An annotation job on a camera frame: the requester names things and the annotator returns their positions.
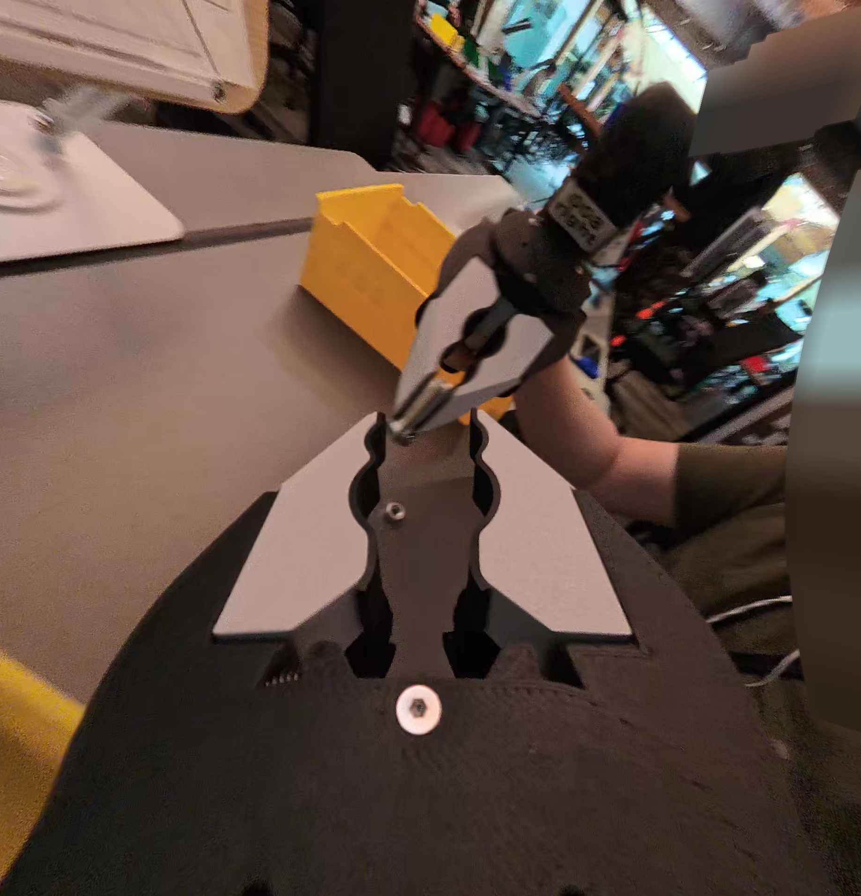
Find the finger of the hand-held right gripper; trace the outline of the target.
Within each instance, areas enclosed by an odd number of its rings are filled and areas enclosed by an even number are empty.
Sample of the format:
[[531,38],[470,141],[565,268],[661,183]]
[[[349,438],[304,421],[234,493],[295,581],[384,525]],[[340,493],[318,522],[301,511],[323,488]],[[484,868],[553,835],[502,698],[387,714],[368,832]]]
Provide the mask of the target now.
[[474,258],[423,305],[392,415],[427,377],[459,385],[503,342],[504,299],[492,269]]
[[513,317],[505,328],[501,348],[479,360],[471,375],[437,402],[416,427],[417,432],[444,427],[520,385],[531,364],[553,338],[542,320],[528,315]]

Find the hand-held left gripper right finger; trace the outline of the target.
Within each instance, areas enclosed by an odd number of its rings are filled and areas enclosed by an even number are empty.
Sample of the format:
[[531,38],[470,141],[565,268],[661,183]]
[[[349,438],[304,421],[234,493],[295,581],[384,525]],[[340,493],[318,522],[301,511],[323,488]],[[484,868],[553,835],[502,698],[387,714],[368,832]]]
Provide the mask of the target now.
[[489,678],[512,647],[543,678],[580,678],[571,648],[634,639],[570,483],[482,410],[471,413],[480,513],[443,646],[456,678]]

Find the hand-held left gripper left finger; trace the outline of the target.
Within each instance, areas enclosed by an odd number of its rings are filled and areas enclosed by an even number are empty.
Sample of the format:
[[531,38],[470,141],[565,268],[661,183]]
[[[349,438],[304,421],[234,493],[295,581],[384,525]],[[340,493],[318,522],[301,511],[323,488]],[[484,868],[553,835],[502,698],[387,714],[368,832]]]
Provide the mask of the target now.
[[213,626],[215,641],[278,642],[296,665],[335,644],[357,677],[389,672],[393,613],[369,523],[380,503],[385,423],[370,413],[281,484]]

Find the yellow plastic bin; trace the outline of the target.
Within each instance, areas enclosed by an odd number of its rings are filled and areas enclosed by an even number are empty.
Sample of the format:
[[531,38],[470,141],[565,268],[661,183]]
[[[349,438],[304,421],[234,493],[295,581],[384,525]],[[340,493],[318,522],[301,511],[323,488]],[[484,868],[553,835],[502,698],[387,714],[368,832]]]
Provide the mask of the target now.
[[0,650],[0,881],[40,818],[84,712]]
[[402,371],[456,234],[403,185],[316,194],[300,286]]

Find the steel hex bolt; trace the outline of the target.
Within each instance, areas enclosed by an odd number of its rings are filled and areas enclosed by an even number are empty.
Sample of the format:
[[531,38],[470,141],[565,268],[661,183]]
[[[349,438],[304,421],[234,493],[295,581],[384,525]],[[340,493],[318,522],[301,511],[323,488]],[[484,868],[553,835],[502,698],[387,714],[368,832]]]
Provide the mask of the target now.
[[449,400],[454,386],[437,375],[427,377],[405,399],[387,420],[388,435],[393,442],[413,442],[425,422]]

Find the person's right forearm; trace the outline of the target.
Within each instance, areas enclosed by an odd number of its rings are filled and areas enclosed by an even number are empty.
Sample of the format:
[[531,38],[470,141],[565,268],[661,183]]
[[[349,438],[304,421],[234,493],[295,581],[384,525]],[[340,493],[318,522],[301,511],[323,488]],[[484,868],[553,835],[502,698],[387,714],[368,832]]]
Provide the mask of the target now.
[[526,445],[572,487],[627,520],[675,524],[679,445],[620,434],[569,357],[528,379],[515,411]]

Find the black office chair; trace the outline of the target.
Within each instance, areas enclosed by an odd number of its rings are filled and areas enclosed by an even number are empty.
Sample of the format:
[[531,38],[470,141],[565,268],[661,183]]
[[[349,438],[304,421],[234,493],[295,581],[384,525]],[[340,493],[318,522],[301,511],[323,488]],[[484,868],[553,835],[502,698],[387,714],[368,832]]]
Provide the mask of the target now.
[[319,1],[307,142],[376,169],[392,155],[410,77],[414,4]]

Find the wooden display board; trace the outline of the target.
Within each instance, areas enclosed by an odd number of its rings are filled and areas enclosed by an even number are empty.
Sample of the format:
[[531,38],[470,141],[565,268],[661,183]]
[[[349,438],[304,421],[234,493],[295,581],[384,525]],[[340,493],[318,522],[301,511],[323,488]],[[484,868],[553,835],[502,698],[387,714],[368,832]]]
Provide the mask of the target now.
[[37,70],[68,84],[90,84],[125,94],[236,114],[252,107],[262,91],[268,68],[268,2],[242,2],[251,53],[253,86],[227,84],[174,71],[144,67],[113,56],[64,49],[47,42],[43,49],[9,39],[0,49],[0,61],[13,67]]

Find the white stand base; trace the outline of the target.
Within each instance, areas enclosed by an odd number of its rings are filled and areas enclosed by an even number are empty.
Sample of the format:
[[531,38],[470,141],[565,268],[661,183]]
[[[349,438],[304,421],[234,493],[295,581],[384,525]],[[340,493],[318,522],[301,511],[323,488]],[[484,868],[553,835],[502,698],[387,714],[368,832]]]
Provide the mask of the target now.
[[181,221],[88,137],[48,148],[33,113],[0,100],[0,263],[185,236]]

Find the printed instruction sheet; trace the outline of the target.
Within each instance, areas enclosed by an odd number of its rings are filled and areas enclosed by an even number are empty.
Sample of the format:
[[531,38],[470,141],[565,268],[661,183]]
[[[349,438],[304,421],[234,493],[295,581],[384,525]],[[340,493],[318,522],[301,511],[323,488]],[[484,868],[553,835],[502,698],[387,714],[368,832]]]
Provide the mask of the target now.
[[227,84],[254,81],[242,2],[0,1],[0,49],[9,39]]

